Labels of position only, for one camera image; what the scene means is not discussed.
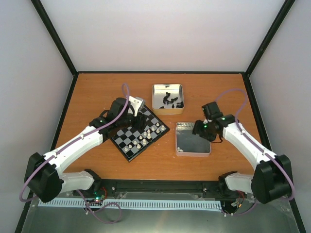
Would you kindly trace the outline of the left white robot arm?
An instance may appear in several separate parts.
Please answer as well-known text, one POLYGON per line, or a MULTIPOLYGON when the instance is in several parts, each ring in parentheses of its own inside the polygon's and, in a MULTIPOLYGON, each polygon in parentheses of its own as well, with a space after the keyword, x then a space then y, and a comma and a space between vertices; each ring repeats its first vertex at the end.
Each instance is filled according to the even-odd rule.
POLYGON ((84 190, 97 195, 101 190, 101 178, 91 169, 66 173, 74 161, 92 148, 114 137, 127 127, 142 130, 146 116, 140 113, 144 106, 141 98, 116 98, 109 110, 104 110, 77 136, 64 145, 40 155, 34 153, 28 161, 25 185, 43 202, 49 202, 60 193, 84 190))

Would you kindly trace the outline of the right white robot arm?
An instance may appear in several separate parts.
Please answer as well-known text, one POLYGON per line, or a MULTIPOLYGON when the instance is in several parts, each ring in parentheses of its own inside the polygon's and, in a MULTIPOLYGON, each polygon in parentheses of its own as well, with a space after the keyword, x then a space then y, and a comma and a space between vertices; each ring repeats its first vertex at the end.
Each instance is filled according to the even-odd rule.
POLYGON ((257 141, 232 114, 223 115, 217 102, 202 106, 205 120, 197 120, 192 133, 214 142, 217 138, 230 142, 250 163, 254 173, 227 172, 219 177, 220 189, 252 194, 266 204, 279 198, 292 200, 295 188, 291 161, 276 155, 257 141))

